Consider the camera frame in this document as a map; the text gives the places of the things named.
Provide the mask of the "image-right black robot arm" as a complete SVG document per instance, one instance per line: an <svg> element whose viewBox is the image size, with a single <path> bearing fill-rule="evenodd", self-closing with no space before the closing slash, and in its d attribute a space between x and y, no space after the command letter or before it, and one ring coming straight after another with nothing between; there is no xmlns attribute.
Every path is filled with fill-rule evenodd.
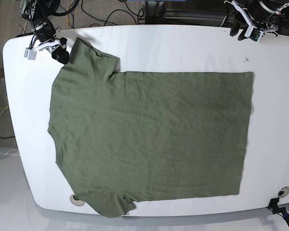
<svg viewBox="0 0 289 231"><path fill-rule="evenodd" d="M289 29L289 0L226 0L236 12L230 36L260 42L267 33L278 36L280 28Z"/></svg>

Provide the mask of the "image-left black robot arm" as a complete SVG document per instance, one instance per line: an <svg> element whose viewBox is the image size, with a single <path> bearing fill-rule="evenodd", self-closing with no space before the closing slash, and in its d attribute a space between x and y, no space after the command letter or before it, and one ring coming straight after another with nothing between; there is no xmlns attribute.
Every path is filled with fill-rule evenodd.
<svg viewBox="0 0 289 231"><path fill-rule="evenodd" d="M66 38L57 37L49 16L53 15L59 6L58 0L23 0L20 5L20 14L31 24L33 37L25 48L24 57L35 60L38 51L48 51L56 61L67 64L69 53L66 50Z"/></svg>

